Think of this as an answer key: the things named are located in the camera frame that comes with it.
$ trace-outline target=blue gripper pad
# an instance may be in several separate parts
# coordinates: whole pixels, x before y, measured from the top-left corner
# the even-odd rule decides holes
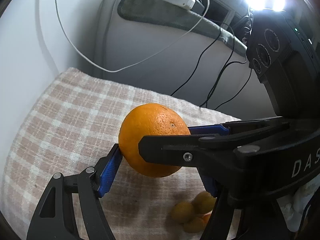
[[[189,130],[191,134],[218,133],[221,136],[229,134],[229,129],[223,127],[221,124],[193,126],[193,127],[189,127]],[[198,169],[198,173],[200,175],[200,178],[202,180],[205,190],[209,192],[213,197],[217,197],[217,193],[218,193],[218,189],[216,187],[217,182],[214,180],[214,178],[204,175],[199,171],[199,169]]]
[[[212,134],[212,133],[218,133],[220,135],[229,134],[229,129],[224,128],[221,124],[192,126],[188,128],[191,134]]]
[[[122,161],[122,154],[118,148],[114,152],[107,166],[104,168],[100,177],[100,187],[98,189],[98,197],[102,198],[105,193],[108,193],[111,185],[115,179],[116,173],[119,169],[120,163]]]

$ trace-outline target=checkered blanket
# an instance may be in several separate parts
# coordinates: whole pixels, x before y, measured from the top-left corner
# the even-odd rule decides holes
[[[121,123],[130,110],[151,102],[173,109],[188,126],[236,120],[184,100],[68,69],[33,106],[7,158],[0,210],[21,239],[26,238],[52,175],[77,174],[95,165],[117,143]],[[196,240],[200,234],[184,233],[168,213],[177,202],[192,200],[203,190],[195,168],[154,179],[138,174],[123,159],[110,192],[100,202],[117,240]],[[88,239],[77,195],[74,203],[79,234]]]

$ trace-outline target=white cable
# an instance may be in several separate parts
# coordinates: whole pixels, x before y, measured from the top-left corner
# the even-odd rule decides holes
[[[62,22],[61,22],[61,19],[60,19],[60,16],[59,16],[59,12],[58,12],[57,0],[54,0],[54,2],[55,2],[57,17],[58,17],[58,20],[59,20],[59,23],[60,23],[60,27],[61,27],[61,29],[62,29],[62,31],[63,31],[63,34],[65,35],[65,37],[67,38],[67,40],[68,40],[69,43],[71,44],[71,46],[72,46],[72,47],[76,50],[76,52],[77,52],[81,57],[83,57],[86,61],[88,61],[89,63],[91,63],[91,64],[94,65],[95,67],[100,68],[101,70],[106,71],[106,72],[109,72],[109,73],[116,73],[116,72],[119,72],[119,71],[124,70],[124,69],[126,69],[126,68],[129,68],[129,67],[135,66],[135,65],[137,65],[137,64],[140,64],[140,63],[146,61],[147,59],[150,59],[150,58],[152,58],[153,56],[159,54],[160,52],[164,51],[165,49],[169,48],[171,45],[173,45],[173,44],[176,43],[178,40],[180,40],[183,36],[185,36],[185,35],[187,35],[189,32],[191,32],[191,31],[200,23],[200,21],[201,21],[201,20],[205,17],[205,15],[207,14],[207,12],[208,12],[208,10],[209,10],[209,5],[210,5],[210,0],[207,0],[207,8],[205,9],[204,14],[201,16],[201,18],[199,19],[199,21],[198,21],[189,31],[187,31],[187,32],[186,32],[185,34],[183,34],[180,38],[178,38],[177,40],[175,40],[174,42],[172,42],[171,44],[169,44],[167,47],[165,47],[165,48],[162,49],[161,51],[159,51],[159,52],[151,55],[150,57],[145,58],[144,60],[141,60],[141,61],[139,61],[139,62],[137,62],[137,63],[134,63],[134,64],[132,64],[132,65],[129,65],[129,66],[120,68],[120,69],[118,69],[118,70],[108,70],[108,69],[105,69],[105,68],[103,68],[103,67],[100,67],[99,65],[95,64],[94,62],[92,62],[92,61],[91,61],[90,59],[88,59],[85,55],[83,55],[83,54],[76,48],[76,46],[72,43],[72,41],[69,39],[68,35],[66,34],[66,32],[65,32],[65,30],[64,30],[64,28],[63,28],[63,25],[62,25]]]

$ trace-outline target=white wall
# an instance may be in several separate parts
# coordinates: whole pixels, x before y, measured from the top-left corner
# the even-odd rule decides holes
[[[110,70],[116,70],[139,62],[162,50],[184,33],[171,27],[124,20],[119,17],[115,6],[107,35],[105,65]],[[199,55],[212,41],[211,38],[189,33],[143,63],[119,73],[107,73],[107,79],[170,95],[190,76]],[[204,102],[230,53],[231,49],[217,41],[202,56],[192,79],[174,96],[195,105]],[[234,53],[231,60],[243,62],[244,58]],[[248,63],[230,65],[220,79],[208,107],[214,109],[233,97],[247,80],[249,71]],[[241,119],[275,115],[265,87],[259,83],[254,72],[245,89],[219,111]]]
[[[89,58],[101,1],[58,0],[67,33]],[[12,0],[0,18],[0,183],[12,140],[37,98],[60,72],[85,65],[63,36],[54,0]]]

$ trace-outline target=black electronic housing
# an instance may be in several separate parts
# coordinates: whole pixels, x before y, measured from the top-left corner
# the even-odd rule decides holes
[[[288,13],[256,11],[246,55],[276,115],[319,117],[320,61]]]

